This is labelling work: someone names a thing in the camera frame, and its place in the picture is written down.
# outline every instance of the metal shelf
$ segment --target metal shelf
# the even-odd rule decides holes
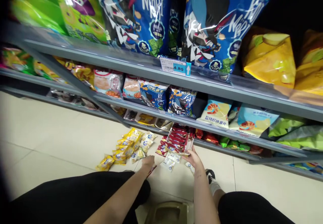
[[[42,53],[148,77],[211,95],[323,122],[323,107],[290,101],[288,97],[274,90],[271,84],[234,75],[230,77],[230,82],[223,82],[215,79],[215,75],[209,75],[212,74],[210,72],[205,72],[211,76],[208,78],[194,73],[194,69],[192,69],[191,77],[181,76],[162,71],[159,60],[151,56],[57,35],[47,29],[35,29],[12,22],[7,23],[7,27],[8,34],[4,39],[8,43],[19,45],[23,41],[27,46]]]

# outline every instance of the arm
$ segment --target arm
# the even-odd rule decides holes
[[[194,220],[196,224],[220,224],[213,196],[209,188],[208,178],[201,159],[193,146],[189,157],[183,157],[194,168]]]
[[[84,224],[122,223],[153,164],[154,156],[144,158],[141,169],[132,175]]]

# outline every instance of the tiled floor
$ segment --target tiled floor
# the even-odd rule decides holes
[[[58,178],[95,171],[104,153],[129,129],[119,123],[0,92],[1,160],[11,198]],[[161,136],[149,150],[154,154]],[[322,223],[323,183],[266,166],[253,166],[225,154],[196,147],[205,168],[213,169],[226,192],[261,194],[295,223]],[[157,155],[158,164],[162,157]],[[150,203],[167,200],[192,205],[193,175],[182,163],[170,173],[156,168],[148,178]],[[138,170],[141,162],[114,165],[111,171]],[[143,223],[148,205],[138,209]]]

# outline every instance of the price tag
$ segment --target price tag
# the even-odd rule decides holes
[[[177,73],[185,76],[191,75],[191,63],[168,59],[168,58],[159,58],[161,62],[161,67],[163,71],[170,73]]]

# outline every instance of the black pants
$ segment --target black pants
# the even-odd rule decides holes
[[[12,218],[14,223],[82,224],[133,174],[96,172],[43,183],[10,203]],[[150,185],[145,180],[123,223],[137,223],[135,209],[149,194]],[[251,192],[225,194],[218,212],[221,224],[292,223],[265,198]]]

